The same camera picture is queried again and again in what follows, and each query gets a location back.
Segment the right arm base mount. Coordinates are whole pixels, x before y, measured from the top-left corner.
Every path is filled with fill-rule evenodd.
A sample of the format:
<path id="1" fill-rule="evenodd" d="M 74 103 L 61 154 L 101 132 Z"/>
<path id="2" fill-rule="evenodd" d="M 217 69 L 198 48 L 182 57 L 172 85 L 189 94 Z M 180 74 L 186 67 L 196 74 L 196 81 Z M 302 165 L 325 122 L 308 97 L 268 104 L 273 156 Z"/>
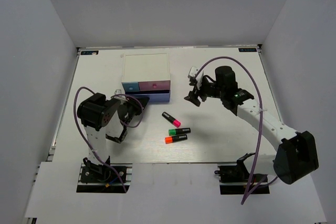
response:
<path id="1" fill-rule="evenodd" d="M 247 186 L 249 173 L 243 172 L 237 165 L 219 165 L 214 171 L 215 176 L 219 179 L 219 188 L 221 195 L 243 195 Z M 250 190 L 257 185 L 264 177 L 263 174 L 254 174 L 250 183 Z M 270 194 L 267 186 L 268 178 L 252 192 L 252 194 Z"/>

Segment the pink highlighter marker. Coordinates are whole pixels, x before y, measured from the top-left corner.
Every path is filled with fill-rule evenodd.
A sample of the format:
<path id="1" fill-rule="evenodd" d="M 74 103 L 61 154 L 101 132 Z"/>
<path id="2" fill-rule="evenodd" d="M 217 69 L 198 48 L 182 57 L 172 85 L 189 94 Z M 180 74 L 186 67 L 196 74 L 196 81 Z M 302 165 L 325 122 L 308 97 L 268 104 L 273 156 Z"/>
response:
<path id="1" fill-rule="evenodd" d="M 171 124 L 173 124 L 175 127 L 179 128 L 181 126 L 180 121 L 178 121 L 176 118 L 169 115 L 167 112 L 163 112 L 162 116 L 169 121 Z"/>

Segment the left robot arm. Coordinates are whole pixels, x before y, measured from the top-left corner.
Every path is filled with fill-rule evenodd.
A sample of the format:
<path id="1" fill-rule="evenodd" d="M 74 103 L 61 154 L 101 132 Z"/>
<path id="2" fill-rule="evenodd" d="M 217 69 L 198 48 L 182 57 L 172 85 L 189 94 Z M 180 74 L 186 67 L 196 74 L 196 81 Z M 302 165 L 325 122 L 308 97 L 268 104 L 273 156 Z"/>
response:
<path id="1" fill-rule="evenodd" d="M 85 129 L 82 136 L 89 147 L 85 166 L 101 182 L 110 178 L 112 167 L 107 152 L 107 140 L 122 143 L 128 129 L 136 128 L 143 118 L 149 97 L 115 94 L 110 99 L 95 93 L 75 106 L 75 119 Z"/>

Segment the orange highlighter marker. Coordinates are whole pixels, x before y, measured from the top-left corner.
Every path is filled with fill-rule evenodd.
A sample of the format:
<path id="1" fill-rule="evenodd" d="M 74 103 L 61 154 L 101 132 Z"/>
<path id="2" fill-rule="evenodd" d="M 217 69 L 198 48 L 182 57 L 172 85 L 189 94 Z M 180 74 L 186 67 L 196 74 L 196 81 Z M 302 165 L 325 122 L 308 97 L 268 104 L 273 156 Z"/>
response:
<path id="1" fill-rule="evenodd" d="M 169 136 L 169 137 L 165 138 L 165 144 L 171 144 L 171 143 L 180 142 L 180 141 L 184 141 L 184 140 L 187 140 L 187 135 L 186 134 Z"/>

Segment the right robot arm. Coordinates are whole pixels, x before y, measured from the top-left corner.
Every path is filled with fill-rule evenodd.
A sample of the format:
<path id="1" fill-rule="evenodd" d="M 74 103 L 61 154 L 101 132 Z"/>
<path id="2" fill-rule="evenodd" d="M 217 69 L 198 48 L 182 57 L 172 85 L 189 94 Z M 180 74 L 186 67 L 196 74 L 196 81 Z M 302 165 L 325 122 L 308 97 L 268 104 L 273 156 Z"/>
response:
<path id="1" fill-rule="evenodd" d="M 188 78 L 193 90 L 185 100 L 200 106 L 207 98 L 220 99 L 235 116 L 261 130 L 262 136 L 276 151 L 274 155 L 260 155 L 255 163 L 248 157 L 238 159 L 237 175 L 241 180 L 250 181 L 257 173 L 277 176 L 291 185 L 319 168 L 314 136 L 308 131 L 300 133 L 263 111 L 252 94 L 238 87 L 231 67 L 216 68 L 215 80 L 208 80 L 192 67 Z"/>

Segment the pink drawer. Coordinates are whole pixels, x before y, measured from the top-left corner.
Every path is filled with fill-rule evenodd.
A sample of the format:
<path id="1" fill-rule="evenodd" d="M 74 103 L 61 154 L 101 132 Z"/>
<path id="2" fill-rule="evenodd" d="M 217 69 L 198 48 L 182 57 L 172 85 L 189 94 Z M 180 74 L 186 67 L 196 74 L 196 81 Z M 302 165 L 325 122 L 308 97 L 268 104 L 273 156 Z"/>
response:
<path id="1" fill-rule="evenodd" d="M 169 90 L 170 87 L 171 87 L 170 80 L 139 82 L 140 91 Z"/>

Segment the green highlighter marker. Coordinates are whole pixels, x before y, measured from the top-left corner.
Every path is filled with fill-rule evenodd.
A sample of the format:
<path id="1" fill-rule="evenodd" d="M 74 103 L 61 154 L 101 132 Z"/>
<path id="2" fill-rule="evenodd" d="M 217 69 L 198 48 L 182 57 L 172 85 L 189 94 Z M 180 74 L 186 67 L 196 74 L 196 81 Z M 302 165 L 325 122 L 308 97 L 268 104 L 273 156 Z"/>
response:
<path id="1" fill-rule="evenodd" d="M 191 129 L 189 127 L 169 130 L 169 136 L 183 135 L 188 133 L 191 133 Z"/>

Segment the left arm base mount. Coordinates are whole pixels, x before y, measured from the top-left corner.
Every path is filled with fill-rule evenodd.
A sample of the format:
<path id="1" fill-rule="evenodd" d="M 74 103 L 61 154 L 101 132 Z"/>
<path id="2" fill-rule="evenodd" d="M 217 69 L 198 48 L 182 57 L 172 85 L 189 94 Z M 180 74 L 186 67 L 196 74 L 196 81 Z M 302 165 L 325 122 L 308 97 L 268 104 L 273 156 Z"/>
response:
<path id="1" fill-rule="evenodd" d="M 107 172 L 105 175 L 95 175 L 84 164 L 81 169 L 77 183 L 77 193 L 102 193 L 102 194 L 124 194 L 128 191 L 132 179 L 132 164 L 117 164 L 114 168 L 119 173 L 125 189 L 120 183 L 114 171 Z"/>

